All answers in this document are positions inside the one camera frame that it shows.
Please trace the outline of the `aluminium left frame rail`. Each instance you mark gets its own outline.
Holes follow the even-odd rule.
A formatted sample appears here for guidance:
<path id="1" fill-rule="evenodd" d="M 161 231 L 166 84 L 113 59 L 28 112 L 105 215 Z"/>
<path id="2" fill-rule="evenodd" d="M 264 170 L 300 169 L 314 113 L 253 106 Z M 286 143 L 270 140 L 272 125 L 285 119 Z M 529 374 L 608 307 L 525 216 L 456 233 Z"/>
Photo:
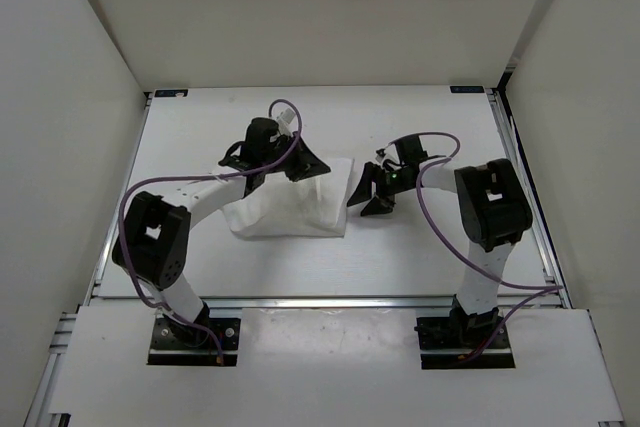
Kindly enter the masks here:
<path id="1" fill-rule="evenodd" d="M 101 279 L 102 274 L 94 272 L 83 301 L 74 311 L 70 313 L 63 312 L 61 314 L 49 345 L 44 370 L 23 422 L 24 426 L 55 427 L 68 426 L 70 424 L 71 414 L 66 412 L 52 412 L 51 405 L 59 376 L 62 372 L 66 353 L 71 342 L 79 309 L 82 306 L 88 306 L 90 304 L 96 290 L 101 285 Z"/>

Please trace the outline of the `aluminium frame rail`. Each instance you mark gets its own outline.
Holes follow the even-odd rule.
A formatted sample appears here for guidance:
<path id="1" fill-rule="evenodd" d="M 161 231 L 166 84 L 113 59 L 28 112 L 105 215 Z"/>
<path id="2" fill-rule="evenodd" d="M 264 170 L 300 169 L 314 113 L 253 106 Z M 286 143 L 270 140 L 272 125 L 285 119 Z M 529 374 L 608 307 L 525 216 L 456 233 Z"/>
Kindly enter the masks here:
<path id="1" fill-rule="evenodd" d="M 70 313 L 63 312 L 61 314 L 49 345 L 44 370 L 23 422 L 24 426 L 55 427 L 68 426 L 70 424 L 71 414 L 66 412 L 52 412 L 51 405 L 59 376 L 62 372 L 66 353 L 71 342 L 79 309 L 82 306 L 88 306 L 90 304 L 96 290 L 101 285 L 101 279 L 102 274 L 94 272 L 83 301 L 74 311 Z"/>
<path id="2" fill-rule="evenodd" d="M 532 177 L 527 156 L 521 137 L 516 125 L 507 96 L 507 86 L 513 73 L 515 64 L 507 65 L 502 73 L 497 86 L 489 90 L 488 97 L 492 106 L 494 119 L 501 137 L 503 147 L 508 158 L 514 164 L 517 175 L 522 183 L 524 193 L 530 203 L 533 214 L 532 235 L 538 250 L 538 255 L 543 264 L 545 278 L 555 285 L 559 285 L 561 290 L 556 297 L 563 308 L 573 307 L 560 262 L 550 236 L 546 218 L 540 204 L 540 198 Z"/>

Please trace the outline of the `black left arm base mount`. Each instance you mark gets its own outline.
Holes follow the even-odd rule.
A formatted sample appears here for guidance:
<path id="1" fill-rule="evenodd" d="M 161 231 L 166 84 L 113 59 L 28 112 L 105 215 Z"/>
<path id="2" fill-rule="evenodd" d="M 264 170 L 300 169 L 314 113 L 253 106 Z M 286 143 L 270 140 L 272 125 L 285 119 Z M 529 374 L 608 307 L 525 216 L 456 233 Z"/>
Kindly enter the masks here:
<path id="1" fill-rule="evenodd" d="M 168 316 L 155 316 L 147 364 L 151 366 L 235 367 L 241 333 L 241 319 L 209 316 L 208 329 L 215 334 L 221 347 L 209 334 L 177 323 Z"/>

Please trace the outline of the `white pleated skirt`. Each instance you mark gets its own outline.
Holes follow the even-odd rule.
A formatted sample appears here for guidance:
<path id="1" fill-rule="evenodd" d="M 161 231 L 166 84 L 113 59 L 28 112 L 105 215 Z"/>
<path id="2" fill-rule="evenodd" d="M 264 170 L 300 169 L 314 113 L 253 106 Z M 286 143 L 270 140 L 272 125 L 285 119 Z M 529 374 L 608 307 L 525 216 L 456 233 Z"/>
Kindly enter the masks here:
<path id="1" fill-rule="evenodd" d="M 299 182 L 282 173 L 267 177 L 255 193 L 222 209 L 229 230 L 244 239 L 342 237 L 354 160 L 331 158 L 326 164 L 329 173 Z"/>

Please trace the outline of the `blue left corner label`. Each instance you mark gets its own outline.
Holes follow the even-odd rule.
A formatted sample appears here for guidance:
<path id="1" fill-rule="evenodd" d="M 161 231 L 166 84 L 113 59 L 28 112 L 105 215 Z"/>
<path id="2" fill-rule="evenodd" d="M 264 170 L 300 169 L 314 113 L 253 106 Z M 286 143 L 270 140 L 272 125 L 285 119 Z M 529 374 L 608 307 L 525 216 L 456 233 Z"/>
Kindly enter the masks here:
<path id="1" fill-rule="evenodd" d="M 158 89 L 154 92 L 155 98 L 184 98 L 188 95 L 188 89 Z"/>

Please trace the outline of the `aluminium right frame rail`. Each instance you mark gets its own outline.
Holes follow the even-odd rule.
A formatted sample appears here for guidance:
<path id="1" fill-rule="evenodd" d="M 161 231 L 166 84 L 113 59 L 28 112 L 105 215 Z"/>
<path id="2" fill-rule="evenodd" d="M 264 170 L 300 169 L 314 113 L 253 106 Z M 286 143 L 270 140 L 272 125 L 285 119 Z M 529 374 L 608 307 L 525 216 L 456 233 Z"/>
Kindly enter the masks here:
<path id="1" fill-rule="evenodd" d="M 563 308 L 573 307 L 560 262 L 550 236 L 546 218 L 540 204 L 540 198 L 532 177 L 527 156 L 521 137 L 516 125 L 507 96 L 507 86 L 513 73 L 515 64 L 507 65 L 502 73 L 497 86 L 489 90 L 488 97 L 492 106 L 494 119 L 501 137 L 503 147 L 508 158 L 514 164 L 517 175 L 522 183 L 524 193 L 530 203 L 533 214 L 532 235 L 538 250 L 538 255 L 543 264 L 545 278 L 555 285 L 559 285 L 561 290 L 556 297 Z"/>

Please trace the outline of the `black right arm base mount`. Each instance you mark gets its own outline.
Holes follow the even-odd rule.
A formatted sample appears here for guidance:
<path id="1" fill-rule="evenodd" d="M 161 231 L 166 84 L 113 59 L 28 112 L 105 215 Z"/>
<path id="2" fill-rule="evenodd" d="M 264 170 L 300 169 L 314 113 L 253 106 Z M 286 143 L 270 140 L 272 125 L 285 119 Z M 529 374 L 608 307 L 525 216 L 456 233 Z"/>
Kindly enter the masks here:
<path id="1" fill-rule="evenodd" d="M 454 299 L 446 316 L 421 316 L 418 335 L 422 370 L 483 370 L 516 367 L 504 317 L 498 307 L 467 314 Z"/>

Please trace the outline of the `blue corner label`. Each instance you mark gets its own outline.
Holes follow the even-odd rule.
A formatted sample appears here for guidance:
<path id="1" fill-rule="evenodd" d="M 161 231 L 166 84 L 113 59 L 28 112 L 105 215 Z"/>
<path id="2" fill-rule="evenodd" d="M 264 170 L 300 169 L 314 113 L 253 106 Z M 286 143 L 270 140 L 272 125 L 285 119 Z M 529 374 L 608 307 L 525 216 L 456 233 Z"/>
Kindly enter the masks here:
<path id="1" fill-rule="evenodd" d="M 188 89 L 158 89 L 154 92 L 155 98 L 184 98 L 188 95 Z"/>
<path id="2" fill-rule="evenodd" d="M 451 85 L 450 92 L 452 94 L 485 94 L 485 88 L 482 86 Z"/>

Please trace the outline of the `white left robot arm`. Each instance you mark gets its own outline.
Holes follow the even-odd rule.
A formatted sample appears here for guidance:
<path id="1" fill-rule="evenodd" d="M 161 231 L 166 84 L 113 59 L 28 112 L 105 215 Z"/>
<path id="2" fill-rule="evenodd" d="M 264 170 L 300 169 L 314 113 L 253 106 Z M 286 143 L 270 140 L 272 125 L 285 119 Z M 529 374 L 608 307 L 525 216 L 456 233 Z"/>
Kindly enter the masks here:
<path id="1" fill-rule="evenodd" d="M 253 194 L 270 174 L 298 182 L 330 173 L 291 125 L 299 115 L 287 109 L 277 117 L 251 120 L 209 174 L 177 176 L 174 194 L 147 191 L 150 180 L 133 186 L 119 211 L 113 262 L 131 278 L 141 299 L 175 323 L 175 335 L 188 347 L 206 342 L 209 311 L 183 271 L 191 230 L 228 204 Z"/>

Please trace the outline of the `aluminium front table rail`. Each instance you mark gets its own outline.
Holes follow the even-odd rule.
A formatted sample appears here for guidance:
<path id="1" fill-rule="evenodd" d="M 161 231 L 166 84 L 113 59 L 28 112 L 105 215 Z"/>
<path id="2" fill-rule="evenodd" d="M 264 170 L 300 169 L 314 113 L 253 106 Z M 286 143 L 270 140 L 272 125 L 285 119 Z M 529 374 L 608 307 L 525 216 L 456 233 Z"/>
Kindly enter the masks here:
<path id="1" fill-rule="evenodd" d="M 498 298 L 501 308 L 513 307 L 526 298 L 525 295 L 503 294 Z M 445 309 L 452 304 L 452 296 L 391 296 L 391 297 L 205 297 L 204 301 L 212 309 L 342 309 L 342 308 L 418 308 Z M 105 302 L 138 302 L 133 297 L 101 297 L 92 295 L 84 305 L 98 305 Z M 536 298 L 527 305 L 567 308 L 562 297 L 547 295 Z"/>

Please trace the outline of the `blue right corner label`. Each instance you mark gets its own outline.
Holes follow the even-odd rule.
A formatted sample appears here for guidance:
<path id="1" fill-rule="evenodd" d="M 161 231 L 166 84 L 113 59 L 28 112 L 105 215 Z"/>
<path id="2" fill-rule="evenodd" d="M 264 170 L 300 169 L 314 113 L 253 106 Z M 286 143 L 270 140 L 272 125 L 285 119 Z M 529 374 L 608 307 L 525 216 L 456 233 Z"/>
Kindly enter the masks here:
<path id="1" fill-rule="evenodd" d="M 485 88 L 482 86 L 451 85 L 450 92 L 452 94 L 485 94 Z"/>

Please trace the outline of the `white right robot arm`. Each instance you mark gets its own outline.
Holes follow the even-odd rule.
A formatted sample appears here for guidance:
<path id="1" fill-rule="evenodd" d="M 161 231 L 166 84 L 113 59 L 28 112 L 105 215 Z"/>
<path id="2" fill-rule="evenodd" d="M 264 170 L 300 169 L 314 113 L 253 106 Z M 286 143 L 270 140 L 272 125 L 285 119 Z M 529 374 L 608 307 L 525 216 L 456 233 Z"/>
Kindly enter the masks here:
<path id="1" fill-rule="evenodd" d="M 453 159 L 461 143 L 446 132 L 419 132 L 399 137 L 376 151 L 376 160 L 364 164 L 360 180 L 347 201 L 362 205 L 360 215 L 393 212 L 395 197 L 413 190 L 434 234 L 467 268 L 454 298 L 462 313 L 449 322 L 449 334 L 460 346 L 470 347 L 486 331 L 481 317 L 497 313 L 498 288 L 503 285 L 528 291 L 525 285 L 503 280 L 509 256 L 533 223 L 533 214 L 515 169 L 506 158 L 480 166 L 457 167 Z M 424 191 L 453 194 L 468 252 L 460 252 L 437 226 L 428 210 Z"/>

